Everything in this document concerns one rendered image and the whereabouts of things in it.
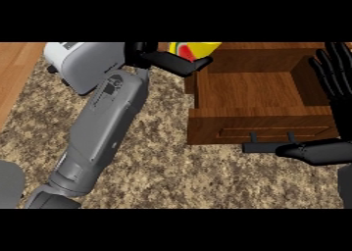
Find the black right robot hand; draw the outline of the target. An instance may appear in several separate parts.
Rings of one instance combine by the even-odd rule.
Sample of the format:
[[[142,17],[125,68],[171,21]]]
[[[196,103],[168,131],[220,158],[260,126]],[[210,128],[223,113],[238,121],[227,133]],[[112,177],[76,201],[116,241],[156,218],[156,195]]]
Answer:
[[[275,149],[278,157],[312,166],[352,163],[352,51],[343,42],[325,42],[309,58],[317,83],[328,100],[337,138],[297,142]]]

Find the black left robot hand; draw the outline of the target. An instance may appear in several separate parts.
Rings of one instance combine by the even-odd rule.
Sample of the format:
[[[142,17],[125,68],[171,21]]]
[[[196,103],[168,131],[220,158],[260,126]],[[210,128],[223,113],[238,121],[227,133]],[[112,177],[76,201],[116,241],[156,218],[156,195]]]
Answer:
[[[149,69],[155,66],[168,73],[187,77],[193,72],[199,72],[211,62],[210,56],[187,61],[170,52],[159,51],[156,42],[124,43],[124,65],[134,68]]]

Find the yellow cup with red print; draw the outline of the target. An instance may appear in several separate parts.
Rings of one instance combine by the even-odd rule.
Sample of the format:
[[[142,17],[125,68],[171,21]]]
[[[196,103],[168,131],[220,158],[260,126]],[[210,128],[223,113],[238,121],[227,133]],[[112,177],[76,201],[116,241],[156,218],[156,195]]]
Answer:
[[[218,46],[220,42],[171,42],[168,52],[184,60],[195,61],[207,57]]]

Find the brown wooden drawer box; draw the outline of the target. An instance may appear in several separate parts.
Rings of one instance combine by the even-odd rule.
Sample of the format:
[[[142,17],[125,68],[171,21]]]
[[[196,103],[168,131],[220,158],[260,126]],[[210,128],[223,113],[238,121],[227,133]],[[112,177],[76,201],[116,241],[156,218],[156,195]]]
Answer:
[[[320,42],[224,42],[195,74],[193,119],[279,117],[331,121],[307,59]]]

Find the brown wooden drawer front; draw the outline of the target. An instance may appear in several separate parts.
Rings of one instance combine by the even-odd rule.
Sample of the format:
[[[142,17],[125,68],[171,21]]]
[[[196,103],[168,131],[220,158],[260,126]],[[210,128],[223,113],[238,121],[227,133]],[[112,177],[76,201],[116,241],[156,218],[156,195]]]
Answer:
[[[186,143],[241,144],[255,134],[258,142],[288,142],[337,137],[326,106],[189,109]]]

